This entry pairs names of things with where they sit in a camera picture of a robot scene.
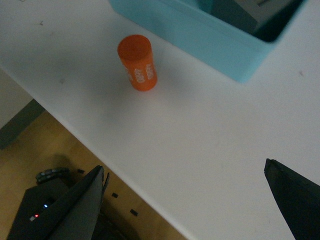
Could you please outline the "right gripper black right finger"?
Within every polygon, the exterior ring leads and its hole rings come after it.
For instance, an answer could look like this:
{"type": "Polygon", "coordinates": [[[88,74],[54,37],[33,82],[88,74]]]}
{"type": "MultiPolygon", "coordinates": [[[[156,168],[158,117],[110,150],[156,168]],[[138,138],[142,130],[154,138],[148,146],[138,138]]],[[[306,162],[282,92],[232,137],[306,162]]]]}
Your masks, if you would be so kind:
{"type": "Polygon", "coordinates": [[[318,240],[320,186],[275,159],[266,159],[264,175],[294,238],[318,240]]]}

